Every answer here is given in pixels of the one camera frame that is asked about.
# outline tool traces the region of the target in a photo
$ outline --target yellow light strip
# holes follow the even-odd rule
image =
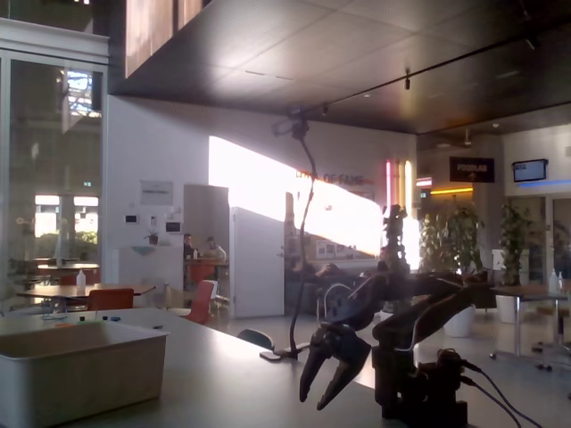
[[[463,187],[461,189],[445,189],[445,190],[433,190],[430,194],[451,194],[451,193],[469,193],[474,192],[472,187]]]

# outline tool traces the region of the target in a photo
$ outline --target white wall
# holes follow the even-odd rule
[[[548,180],[571,180],[571,125],[516,132],[503,137],[506,196],[545,195],[571,192],[571,184],[520,187],[514,183],[511,164],[531,159],[547,159]]]
[[[109,249],[144,245],[146,219],[157,215],[163,222],[164,214],[172,210],[140,206],[140,180],[172,181],[175,209],[182,208],[185,184],[208,184],[210,136],[297,169],[310,169],[297,141],[272,135],[271,125],[283,119],[277,116],[109,96],[108,117],[103,166],[105,276]],[[307,143],[320,177],[327,173],[366,176],[375,181],[380,203],[385,203],[386,159],[410,160],[416,170],[416,137],[412,135],[311,122]],[[126,225],[126,214],[139,214],[141,221]]]

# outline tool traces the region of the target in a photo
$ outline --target person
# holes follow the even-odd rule
[[[226,252],[216,243],[216,241],[214,241],[213,236],[209,236],[206,240],[206,251],[204,252],[203,256],[206,259],[216,259],[222,261],[226,261],[227,259]]]
[[[185,234],[183,256],[185,260],[194,258],[193,236],[191,234]]]

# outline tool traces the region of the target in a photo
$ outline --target bottle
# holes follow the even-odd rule
[[[76,285],[78,289],[83,291],[86,289],[86,274],[83,273],[83,269],[79,271],[78,277],[76,279]]]
[[[549,292],[557,292],[558,291],[558,285],[559,285],[559,279],[557,278],[557,274],[555,273],[555,269],[553,269],[553,271],[551,272],[551,276],[550,276]]]

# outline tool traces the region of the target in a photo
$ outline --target table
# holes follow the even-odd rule
[[[95,312],[69,314],[94,319]],[[324,410],[316,410],[333,373],[322,371],[305,403],[299,401],[302,364],[261,359],[259,348],[233,336],[194,324],[159,309],[99,311],[121,323],[152,328],[162,325],[167,338],[162,393],[152,400],[93,416],[66,427],[106,428],[380,428],[381,407],[374,392],[349,384]],[[41,317],[1,318],[0,334],[54,327],[62,321]]]
[[[492,288],[496,294],[500,296],[510,296],[514,298],[515,310],[515,332],[514,332],[514,352],[504,352],[495,350],[490,354],[491,358],[497,355],[513,355],[521,358],[521,302],[522,301],[538,301],[538,300],[553,300],[555,301],[554,310],[554,343],[559,343],[558,322],[559,322],[559,301],[567,300],[567,293],[571,292],[571,284],[568,281],[564,282],[563,292],[549,292],[548,287],[545,285],[519,285],[519,286],[502,286]]]
[[[17,292],[17,294],[21,297],[43,299],[51,299],[54,297],[64,299],[86,299],[92,290],[113,290],[117,288],[132,288],[136,296],[141,296],[154,290],[155,286],[149,284],[95,284],[86,285],[85,290],[80,290],[75,285],[36,285],[30,290]]]

